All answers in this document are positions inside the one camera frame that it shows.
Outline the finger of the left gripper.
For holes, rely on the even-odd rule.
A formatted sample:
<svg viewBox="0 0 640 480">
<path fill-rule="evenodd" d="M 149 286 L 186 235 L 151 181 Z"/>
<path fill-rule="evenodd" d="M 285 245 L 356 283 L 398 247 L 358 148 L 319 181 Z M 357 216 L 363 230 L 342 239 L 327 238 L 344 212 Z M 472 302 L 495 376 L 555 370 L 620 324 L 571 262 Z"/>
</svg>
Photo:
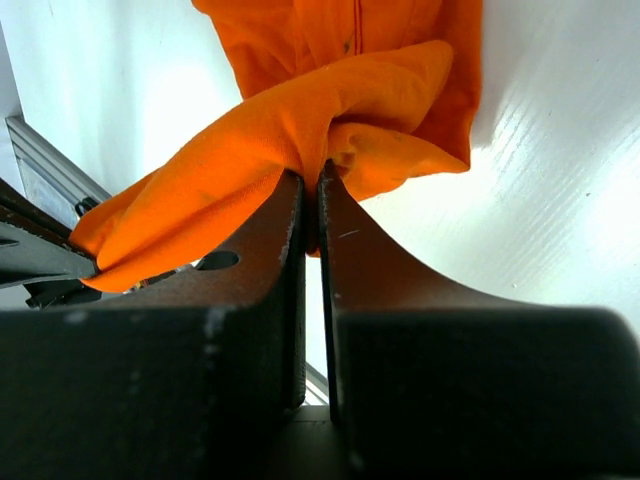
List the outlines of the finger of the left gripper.
<svg viewBox="0 0 640 480">
<path fill-rule="evenodd" d="M 93 256 L 73 245 L 70 229 L 1 183 L 1 286 L 88 278 Z"/>
</svg>

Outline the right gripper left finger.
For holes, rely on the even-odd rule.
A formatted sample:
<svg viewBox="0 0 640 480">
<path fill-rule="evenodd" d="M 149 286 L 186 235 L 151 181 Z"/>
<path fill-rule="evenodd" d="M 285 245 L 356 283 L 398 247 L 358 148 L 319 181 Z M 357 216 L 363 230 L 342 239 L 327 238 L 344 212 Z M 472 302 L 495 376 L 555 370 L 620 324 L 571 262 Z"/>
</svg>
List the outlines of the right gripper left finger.
<svg viewBox="0 0 640 480">
<path fill-rule="evenodd" d="M 1 315 L 5 479 L 253 479 L 304 397 L 304 188 L 201 264 L 111 300 Z"/>
</svg>

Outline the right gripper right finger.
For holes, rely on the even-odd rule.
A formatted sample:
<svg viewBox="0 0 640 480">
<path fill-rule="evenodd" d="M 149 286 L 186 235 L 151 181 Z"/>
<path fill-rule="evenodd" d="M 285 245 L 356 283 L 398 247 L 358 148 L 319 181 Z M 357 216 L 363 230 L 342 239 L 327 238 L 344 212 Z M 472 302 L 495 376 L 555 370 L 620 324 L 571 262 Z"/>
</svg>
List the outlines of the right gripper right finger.
<svg viewBox="0 0 640 480">
<path fill-rule="evenodd" d="M 616 314 L 492 296 L 318 185 L 331 417 L 358 479 L 635 479 L 639 347 Z"/>
</svg>

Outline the orange t shirt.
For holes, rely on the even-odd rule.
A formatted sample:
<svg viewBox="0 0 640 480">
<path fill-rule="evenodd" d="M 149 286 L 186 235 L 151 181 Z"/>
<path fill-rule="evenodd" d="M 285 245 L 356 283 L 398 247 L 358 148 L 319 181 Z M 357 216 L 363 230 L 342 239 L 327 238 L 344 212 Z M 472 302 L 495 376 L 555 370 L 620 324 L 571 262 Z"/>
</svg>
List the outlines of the orange t shirt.
<svg viewBox="0 0 640 480">
<path fill-rule="evenodd" d="M 242 102 L 71 235 L 120 293 L 204 257 L 299 175 L 332 161 L 365 200 L 462 173 L 482 89 L 479 1 L 199 1 Z"/>
</svg>

